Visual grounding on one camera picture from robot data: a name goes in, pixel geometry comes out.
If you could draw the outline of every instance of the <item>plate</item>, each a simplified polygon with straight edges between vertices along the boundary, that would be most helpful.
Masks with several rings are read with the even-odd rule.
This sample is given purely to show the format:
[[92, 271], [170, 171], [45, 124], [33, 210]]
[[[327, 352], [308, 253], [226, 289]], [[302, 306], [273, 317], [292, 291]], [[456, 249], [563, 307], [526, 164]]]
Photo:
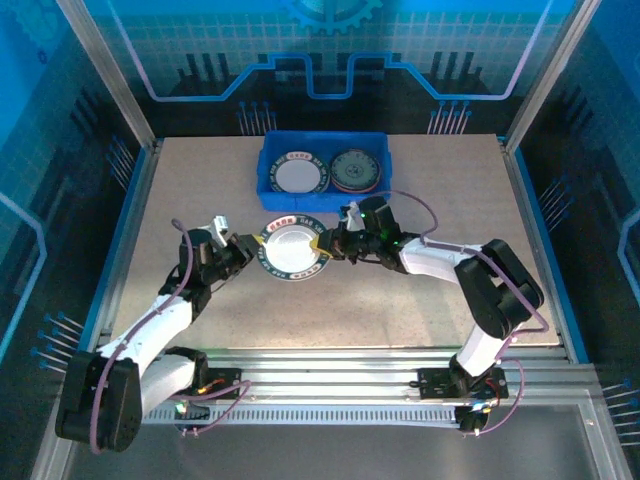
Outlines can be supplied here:
[[326, 230], [308, 215], [287, 215], [268, 224], [260, 236], [263, 244], [258, 260], [271, 275], [281, 280], [300, 281], [322, 271], [329, 256], [314, 252], [309, 242]]
[[338, 190], [365, 193], [380, 182], [381, 168], [373, 155], [350, 149], [339, 153], [331, 162], [331, 179]]
[[313, 154], [289, 152], [271, 165], [269, 183], [274, 192], [318, 193], [329, 186], [329, 173]]

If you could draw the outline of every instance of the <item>robotic arm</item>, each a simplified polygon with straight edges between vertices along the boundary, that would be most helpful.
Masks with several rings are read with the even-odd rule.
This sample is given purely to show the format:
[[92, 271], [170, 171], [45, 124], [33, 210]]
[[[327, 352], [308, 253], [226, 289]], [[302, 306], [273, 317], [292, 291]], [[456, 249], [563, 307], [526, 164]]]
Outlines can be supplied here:
[[[234, 278], [258, 253], [260, 243], [256, 237], [233, 234], [225, 240], [227, 230], [224, 217], [215, 217], [211, 225], [189, 230], [191, 273], [185, 288], [160, 312], [160, 305], [176, 291], [187, 273], [189, 252], [183, 237], [180, 263], [147, 311], [156, 311], [156, 315], [119, 353], [109, 373], [98, 417], [100, 448], [125, 450], [150, 410], [177, 392], [196, 394], [211, 382], [203, 352], [176, 347], [155, 359], [167, 343], [198, 318], [211, 299], [211, 287]], [[56, 418], [59, 437], [89, 443], [91, 410], [100, 375], [127, 333], [145, 317], [96, 352], [77, 352], [70, 359]]]
[[[356, 226], [356, 212], [364, 229]], [[496, 273], [473, 252], [493, 260], [515, 284], [534, 309], [544, 302], [542, 290], [527, 272], [511, 248], [502, 240], [486, 245], [456, 245], [430, 242], [421, 235], [403, 232], [391, 209], [381, 196], [369, 197], [359, 205], [342, 209], [343, 219], [335, 229], [316, 237], [311, 247], [335, 260], [377, 262], [405, 275], [429, 275], [460, 285], [475, 320], [471, 334], [451, 359], [449, 378], [440, 378], [442, 395], [448, 398], [468, 396], [484, 386], [505, 342], [531, 313], [505, 285], [496, 281]]]

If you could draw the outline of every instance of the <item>blue plastic bin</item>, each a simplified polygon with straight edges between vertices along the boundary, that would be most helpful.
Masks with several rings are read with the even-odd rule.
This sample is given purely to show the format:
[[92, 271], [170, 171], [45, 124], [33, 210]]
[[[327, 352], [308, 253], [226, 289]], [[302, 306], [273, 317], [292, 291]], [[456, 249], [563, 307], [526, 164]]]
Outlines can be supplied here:
[[[341, 192], [329, 185], [322, 193], [274, 192], [269, 185], [269, 169], [282, 155], [303, 151], [316, 155], [330, 165], [340, 152], [356, 148], [365, 150], [380, 162], [380, 183], [371, 192], [353, 194]], [[376, 192], [391, 189], [391, 153], [387, 135], [380, 132], [299, 132], [277, 130], [267, 132], [258, 161], [257, 193], [265, 210], [288, 213], [338, 213], [340, 207], [358, 202]]]

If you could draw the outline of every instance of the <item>aluminum frame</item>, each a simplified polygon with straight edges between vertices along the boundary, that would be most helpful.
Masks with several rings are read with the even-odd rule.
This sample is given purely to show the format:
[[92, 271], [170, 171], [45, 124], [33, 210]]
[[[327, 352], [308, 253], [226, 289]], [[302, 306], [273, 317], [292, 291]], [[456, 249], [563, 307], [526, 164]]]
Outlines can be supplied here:
[[[103, 78], [129, 125], [143, 146], [153, 142], [151, 131], [140, 107], [137, 105], [108, 46], [100, 35], [95, 22], [80, 0], [58, 0], [60, 8], [69, 20], [91, 61]], [[506, 359], [518, 357], [523, 361], [526, 373], [527, 393], [523, 407], [575, 405], [578, 407], [585, 434], [591, 447], [598, 472], [603, 479], [632, 478], [624, 453], [608, 414], [598, 378], [591, 365], [576, 365], [575, 352], [566, 322], [557, 300], [557, 291], [548, 265], [540, 248], [539, 235], [533, 228], [533, 215], [527, 208], [522, 178], [513, 154], [536, 113], [542, 106], [553, 82], [560, 74], [564, 62], [571, 55], [580, 36], [597, 8], [599, 0], [585, 0], [577, 10], [567, 33], [562, 39], [547, 70], [532, 89], [519, 111], [512, 128], [505, 163], [510, 173], [514, 193], [521, 208], [525, 227], [532, 243], [534, 255], [541, 266], [543, 281], [550, 287], [554, 316], [565, 340], [566, 350], [557, 347], [513, 347]], [[142, 221], [151, 181], [155, 172], [159, 150], [145, 168], [135, 185], [137, 201], [126, 219], [126, 233], [121, 239], [98, 319], [94, 326], [89, 348], [93, 349], [101, 335], [109, 333], [109, 318], [120, 300], [122, 278], [126, 277], [133, 246]], [[448, 364], [454, 349], [320, 349], [320, 350], [229, 350], [209, 352], [209, 361], [216, 366], [243, 368], [245, 378], [254, 382], [249, 404], [254, 405], [362, 405], [364, 403], [394, 405], [422, 403], [415, 392], [407, 388], [408, 379], [415, 377], [415, 368], [443, 367]], [[505, 363], [510, 390], [515, 393], [519, 379], [515, 370]], [[69, 474], [77, 445], [55, 436], [54, 426], [58, 404], [54, 405], [41, 449], [32, 471], [32, 479], [62, 479]]]
[[549, 92], [567, 65], [571, 54], [578, 46], [600, 2], [601, 0], [583, 0], [582, 4], [574, 10], [571, 20], [567, 22], [565, 34], [557, 44], [547, 67], [540, 72], [509, 127], [506, 149], [510, 155], [515, 154]]
[[56, 0], [56, 2], [136, 139], [144, 149], [152, 148], [156, 136], [86, 5], [82, 0]]

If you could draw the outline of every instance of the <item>beige table surface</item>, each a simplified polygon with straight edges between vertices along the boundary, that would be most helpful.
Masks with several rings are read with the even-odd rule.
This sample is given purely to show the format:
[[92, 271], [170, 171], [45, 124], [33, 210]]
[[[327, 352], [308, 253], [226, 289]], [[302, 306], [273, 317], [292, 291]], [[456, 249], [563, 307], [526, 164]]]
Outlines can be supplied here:
[[[262, 137], [165, 140], [131, 261], [114, 337], [149, 308], [177, 263], [179, 218], [187, 228], [224, 214], [232, 232], [259, 233], [277, 213], [255, 192]], [[523, 222], [493, 135], [399, 135], [389, 138], [393, 188], [420, 196], [440, 219], [434, 240], [507, 241], [538, 279]], [[417, 203], [394, 197], [406, 231], [431, 225]], [[315, 214], [326, 226], [337, 215]], [[546, 305], [541, 309], [551, 320]], [[535, 321], [528, 325], [535, 326]], [[216, 293], [173, 344], [214, 347], [354, 347], [460, 345], [473, 320], [457, 285], [400, 275], [379, 266], [330, 262], [318, 276], [289, 283], [254, 261]], [[521, 343], [557, 343], [555, 330]]]

